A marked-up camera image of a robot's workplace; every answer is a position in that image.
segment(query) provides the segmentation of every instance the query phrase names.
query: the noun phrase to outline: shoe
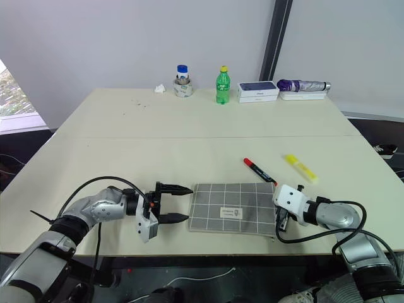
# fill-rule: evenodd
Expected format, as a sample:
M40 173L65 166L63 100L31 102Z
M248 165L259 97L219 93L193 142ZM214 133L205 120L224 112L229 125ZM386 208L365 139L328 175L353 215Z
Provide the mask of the shoe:
M314 303L314 297L310 291L305 291L288 295L287 297L280 299L278 303Z
M385 160L391 159L394 153L397 151L397 146L394 144L380 144L373 146L373 149Z

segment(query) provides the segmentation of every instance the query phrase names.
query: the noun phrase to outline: blue lid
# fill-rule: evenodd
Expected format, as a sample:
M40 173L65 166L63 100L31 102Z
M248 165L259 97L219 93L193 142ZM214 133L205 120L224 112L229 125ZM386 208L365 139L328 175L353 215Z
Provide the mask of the blue lid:
M179 73L187 73L188 67L186 65L177 65L177 72Z

